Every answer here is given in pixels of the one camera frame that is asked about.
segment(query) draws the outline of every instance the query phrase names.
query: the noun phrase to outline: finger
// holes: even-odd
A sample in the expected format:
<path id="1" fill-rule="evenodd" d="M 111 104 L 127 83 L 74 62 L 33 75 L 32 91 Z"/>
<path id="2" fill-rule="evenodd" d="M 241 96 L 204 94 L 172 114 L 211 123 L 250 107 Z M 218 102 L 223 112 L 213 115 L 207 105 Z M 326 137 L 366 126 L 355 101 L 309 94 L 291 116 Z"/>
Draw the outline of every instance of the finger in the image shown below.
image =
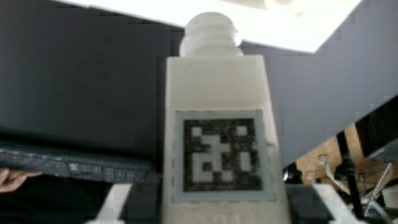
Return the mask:
<path id="1" fill-rule="evenodd" d="M 0 193 L 12 192 L 21 186 L 24 180 L 26 176 L 19 176 L 12 181 L 8 181 L 8 183 L 0 186 Z"/>
<path id="2" fill-rule="evenodd" d="M 8 169 L 3 168 L 3 169 L 0 169 L 0 186 L 3 184 L 7 177 L 8 177 Z"/>
<path id="3" fill-rule="evenodd" d="M 14 180 L 21 175 L 26 177 L 35 177 L 40 175 L 40 172 L 28 172 L 23 170 L 10 170 L 8 180 Z"/>
<path id="4" fill-rule="evenodd" d="M 24 173 L 26 177 L 37 177 L 42 173 L 40 172 L 28 172 Z"/>
<path id="5" fill-rule="evenodd" d="M 23 170 L 10 170 L 8 171 L 8 178 L 7 178 L 7 180 L 14 180 L 17 178 L 17 176 L 23 175 L 23 173 L 24 173 Z"/>

